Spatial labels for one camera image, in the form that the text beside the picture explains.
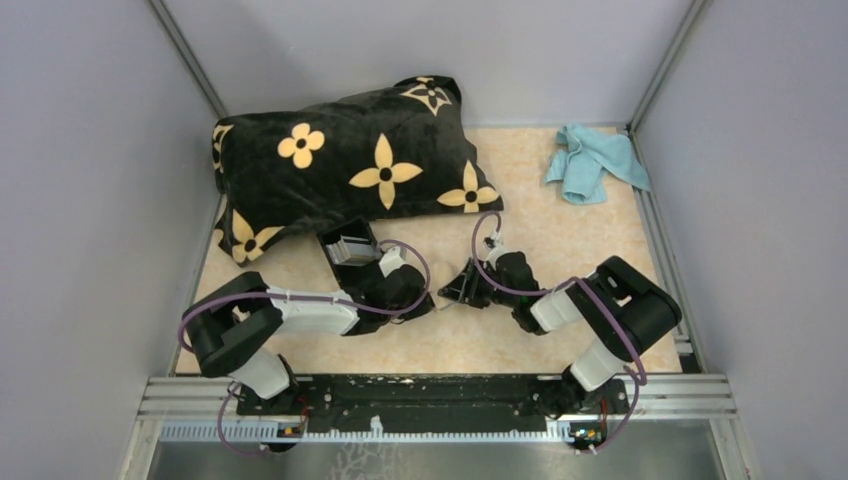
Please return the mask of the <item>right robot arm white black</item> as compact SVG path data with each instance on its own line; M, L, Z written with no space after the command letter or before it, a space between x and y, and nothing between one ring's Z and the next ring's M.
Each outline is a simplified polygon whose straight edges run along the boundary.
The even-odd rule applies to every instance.
M557 385L539 393L545 413L590 411L601 400L602 387L635 354L650 349L682 320L678 303L618 256L577 282L543 291L524 253L492 253L484 261L469 260L438 294L477 309L507 307L519 326L535 335L587 323L595 335L588 349L563 371Z

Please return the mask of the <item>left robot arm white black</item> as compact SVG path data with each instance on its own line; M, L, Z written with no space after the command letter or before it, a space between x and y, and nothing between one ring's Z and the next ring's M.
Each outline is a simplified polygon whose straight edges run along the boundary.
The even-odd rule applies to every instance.
M392 240L377 259L357 267L358 285L312 293L267 283L256 271L237 276L182 315L177 337L194 355L202 376L228 378L277 414L292 411L300 388L286 359L266 349L274 336L322 333L368 335L394 320L429 313L432 273L422 255Z

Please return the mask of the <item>light blue towel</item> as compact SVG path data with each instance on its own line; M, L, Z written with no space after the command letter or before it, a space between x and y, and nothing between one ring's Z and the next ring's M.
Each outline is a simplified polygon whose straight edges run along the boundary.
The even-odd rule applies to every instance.
M606 202L603 179L607 175L639 190L652 190L648 173L627 136L569 124L556 133L555 140L559 148L550 157L544 183L559 183L566 202L573 205Z

